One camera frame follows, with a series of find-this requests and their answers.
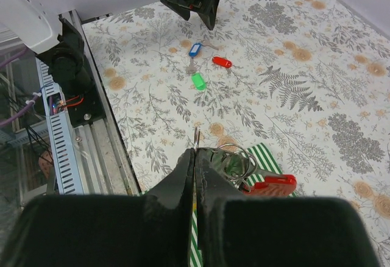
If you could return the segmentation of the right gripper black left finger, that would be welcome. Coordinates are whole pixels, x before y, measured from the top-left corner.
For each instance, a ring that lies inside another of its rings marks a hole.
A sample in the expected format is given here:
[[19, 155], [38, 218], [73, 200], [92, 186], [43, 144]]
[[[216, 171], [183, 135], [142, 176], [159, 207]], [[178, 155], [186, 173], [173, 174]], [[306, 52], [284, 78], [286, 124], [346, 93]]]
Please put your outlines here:
[[147, 193], [51, 195], [28, 203], [2, 266], [188, 266], [195, 152]]

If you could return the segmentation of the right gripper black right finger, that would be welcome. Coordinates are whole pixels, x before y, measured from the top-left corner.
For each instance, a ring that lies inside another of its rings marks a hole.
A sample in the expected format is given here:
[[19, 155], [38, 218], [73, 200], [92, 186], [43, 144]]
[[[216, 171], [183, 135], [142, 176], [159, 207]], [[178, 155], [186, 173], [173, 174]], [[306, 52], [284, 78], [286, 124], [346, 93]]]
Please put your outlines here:
[[220, 173], [217, 149], [195, 153], [197, 239], [205, 266], [378, 266], [364, 224], [333, 197], [253, 197]]

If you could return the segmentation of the blue tagged key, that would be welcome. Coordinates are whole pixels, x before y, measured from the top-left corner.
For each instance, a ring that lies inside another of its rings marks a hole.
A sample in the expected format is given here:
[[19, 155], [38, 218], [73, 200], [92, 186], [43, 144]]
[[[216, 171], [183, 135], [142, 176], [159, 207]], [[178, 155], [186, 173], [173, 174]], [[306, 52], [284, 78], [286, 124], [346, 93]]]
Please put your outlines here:
[[203, 41], [199, 41], [199, 42], [196, 42], [195, 44], [193, 44], [188, 52], [188, 55], [191, 58], [197, 57], [200, 54], [202, 47], [204, 47], [204, 46], [215, 49], [215, 50], [219, 49], [217, 46], [213, 45], [209, 40], [203, 40]]

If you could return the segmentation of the red handled silver keyring carabiner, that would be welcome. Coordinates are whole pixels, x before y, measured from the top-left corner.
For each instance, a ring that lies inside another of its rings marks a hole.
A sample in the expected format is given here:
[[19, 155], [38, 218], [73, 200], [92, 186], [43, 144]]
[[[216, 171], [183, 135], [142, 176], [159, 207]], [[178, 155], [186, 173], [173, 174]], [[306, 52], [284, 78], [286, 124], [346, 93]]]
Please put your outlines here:
[[200, 147], [201, 131], [194, 130], [194, 149], [205, 154], [212, 168], [240, 192], [258, 197], [288, 197], [297, 187], [296, 178], [260, 167], [255, 155], [233, 143], [216, 148]]

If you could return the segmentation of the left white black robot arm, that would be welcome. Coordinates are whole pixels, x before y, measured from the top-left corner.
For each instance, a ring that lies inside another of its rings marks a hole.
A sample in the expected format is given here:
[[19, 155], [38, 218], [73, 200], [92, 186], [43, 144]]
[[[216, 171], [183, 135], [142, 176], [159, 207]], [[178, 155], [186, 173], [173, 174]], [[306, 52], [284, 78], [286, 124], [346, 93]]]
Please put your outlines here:
[[[160, 0], [184, 20], [199, 15], [209, 30], [220, 0]], [[80, 32], [66, 19], [46, 11], [36, 0], [1, 0], [1, 24], [9, 28], [46, 64], [64, 94], [78, 96], [94, 87]]]

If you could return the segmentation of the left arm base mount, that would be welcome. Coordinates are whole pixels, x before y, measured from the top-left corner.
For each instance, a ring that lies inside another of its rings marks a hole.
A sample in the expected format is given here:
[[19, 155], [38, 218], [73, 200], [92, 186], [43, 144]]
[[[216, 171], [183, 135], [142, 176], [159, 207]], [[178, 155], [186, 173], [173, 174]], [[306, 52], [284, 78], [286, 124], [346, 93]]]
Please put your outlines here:
[[61, 18], [60, 22], [62, 34], [53, 48], [49, 73], [65, 97], [58, 110], [68, 112], [73, 127], [84, 126], [102, 119], [105, 112], [85, 55], [84, 40], [68, 20]]

